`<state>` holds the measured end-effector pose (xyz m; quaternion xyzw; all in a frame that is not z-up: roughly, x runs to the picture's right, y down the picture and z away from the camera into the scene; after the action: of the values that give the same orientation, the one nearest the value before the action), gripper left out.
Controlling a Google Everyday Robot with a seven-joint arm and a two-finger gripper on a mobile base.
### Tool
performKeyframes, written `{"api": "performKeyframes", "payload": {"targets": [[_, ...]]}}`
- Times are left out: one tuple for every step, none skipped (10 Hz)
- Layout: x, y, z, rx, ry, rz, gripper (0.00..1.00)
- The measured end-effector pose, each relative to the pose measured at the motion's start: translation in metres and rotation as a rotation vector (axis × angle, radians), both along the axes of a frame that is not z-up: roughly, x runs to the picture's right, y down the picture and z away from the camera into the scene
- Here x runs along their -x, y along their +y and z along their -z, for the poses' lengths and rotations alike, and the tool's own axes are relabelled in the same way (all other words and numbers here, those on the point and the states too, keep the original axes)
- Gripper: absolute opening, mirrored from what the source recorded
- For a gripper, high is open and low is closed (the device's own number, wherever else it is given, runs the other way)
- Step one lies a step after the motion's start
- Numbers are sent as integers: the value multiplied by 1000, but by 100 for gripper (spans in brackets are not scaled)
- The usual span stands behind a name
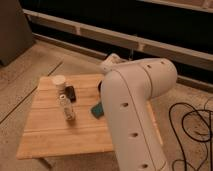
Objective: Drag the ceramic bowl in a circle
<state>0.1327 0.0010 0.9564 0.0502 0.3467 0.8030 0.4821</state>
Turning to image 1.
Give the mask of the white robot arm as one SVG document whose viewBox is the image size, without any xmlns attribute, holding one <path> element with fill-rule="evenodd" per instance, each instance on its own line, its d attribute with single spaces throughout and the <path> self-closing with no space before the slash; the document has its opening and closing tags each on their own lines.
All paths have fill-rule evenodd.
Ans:
<svg viewBox="0 0 213 171">
<path fill-rule="evenodd" d="M 120 171 L 169 171 L 147 102 L 175 86 L 175 65 L 166 58 L 127 61 L 112 53 L 101 68 L 101 102 Z"/>
</svg>

